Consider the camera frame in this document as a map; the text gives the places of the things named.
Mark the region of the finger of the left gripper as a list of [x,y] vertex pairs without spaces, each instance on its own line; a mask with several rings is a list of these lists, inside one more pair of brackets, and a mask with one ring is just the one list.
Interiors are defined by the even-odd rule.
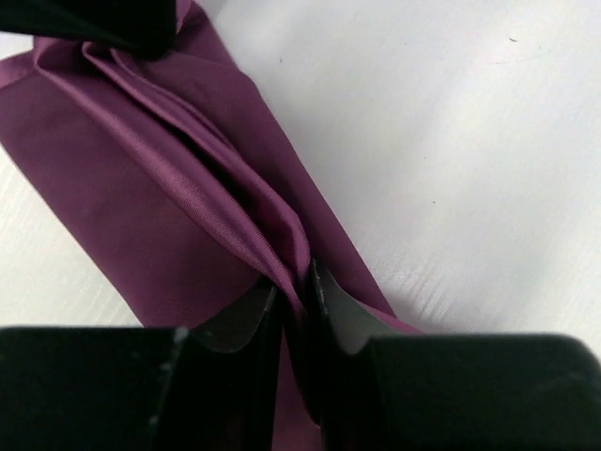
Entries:
[[1,0],[1,30],[107,44],[157,58],[177,34],[175,0]]

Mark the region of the purple cloth napkin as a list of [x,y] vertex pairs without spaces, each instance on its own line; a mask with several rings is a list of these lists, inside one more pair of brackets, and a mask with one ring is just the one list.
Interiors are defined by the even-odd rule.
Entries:
[[176,2],[157,58],[32,36],[1,63],[1,142],[145,325],[197,326],[272,282],[285,299],[274,446],[325,449],[312,266],[407,325],[207,13]]

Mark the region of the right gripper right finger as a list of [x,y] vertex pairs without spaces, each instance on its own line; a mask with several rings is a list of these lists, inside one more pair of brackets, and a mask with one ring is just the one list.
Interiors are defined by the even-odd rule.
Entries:
[[311,269],[327,450],[596,450],[600,364],[561,334],[410,334]]

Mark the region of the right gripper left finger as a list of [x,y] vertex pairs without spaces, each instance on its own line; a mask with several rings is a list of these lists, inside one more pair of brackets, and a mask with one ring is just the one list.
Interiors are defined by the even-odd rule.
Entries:
[[5,450],[268,450],[282,333],[260,284],[199,327],[7,327]]

